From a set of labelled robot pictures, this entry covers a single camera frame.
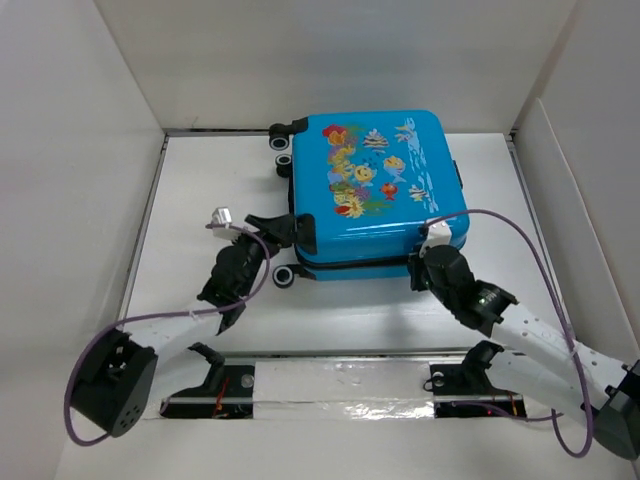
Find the blue hard-shell suitcase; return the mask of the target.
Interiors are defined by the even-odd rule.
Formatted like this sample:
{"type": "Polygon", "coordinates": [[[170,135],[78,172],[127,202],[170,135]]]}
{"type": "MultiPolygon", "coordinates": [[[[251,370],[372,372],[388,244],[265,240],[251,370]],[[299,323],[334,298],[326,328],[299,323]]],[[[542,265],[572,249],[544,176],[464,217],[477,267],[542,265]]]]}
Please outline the blue hard-shell suitcase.
{"type": "Polygon", "coordinates": [[[449,244],[464,246],[463,183],[434,113],[314,114],[275,123],[268,136],[296,219],[296,260],[273,268],[277,287],[405,276],[424,223],[438,217],[449,244]]]}

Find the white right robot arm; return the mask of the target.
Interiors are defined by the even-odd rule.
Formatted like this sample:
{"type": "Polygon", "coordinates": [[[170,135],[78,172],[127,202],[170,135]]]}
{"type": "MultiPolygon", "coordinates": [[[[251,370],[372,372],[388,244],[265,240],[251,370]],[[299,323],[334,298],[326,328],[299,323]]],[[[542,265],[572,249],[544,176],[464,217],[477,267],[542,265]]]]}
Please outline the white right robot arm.
{"type": "Polygon", "coordinates": [[[474,277],[454,247],[408,260],[411,288],[429,291],[463,326],[484,335],[463,362],[474,393],[529,397],[583,426],[612,454],[639,457],[639,366],[606,356],[540,320],[506,290],[474,277]]]}

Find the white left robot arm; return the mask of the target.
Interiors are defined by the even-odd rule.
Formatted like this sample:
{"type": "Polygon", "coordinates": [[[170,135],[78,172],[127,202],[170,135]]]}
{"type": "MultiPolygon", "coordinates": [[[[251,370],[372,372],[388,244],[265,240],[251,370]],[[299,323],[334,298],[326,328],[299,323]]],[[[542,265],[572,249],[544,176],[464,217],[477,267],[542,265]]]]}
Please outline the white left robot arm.
{"type": "Polygon", "coordinates": [[[155,372],[187,349],[204,352],[209,362],[194,365],[188,384],[201,396],[222,387],[220,356],[202,345],[209,334],[233,326],[247,303],[268,278],[271,259],[297,240],[293,214],[246,217],[242,228],[216,210],[207,229],[233,232],[230,245],[219,251],[210,277],[197,299],[204,309],[160,312],[124,318],[103,328],[84,347],[72,368],[63,400],[63,419],[69,438],[79,446],[94,446],[75,431],[73,413],[100,428],[105,438],[127,433],[140,419],[152,397],[155,372]]]}

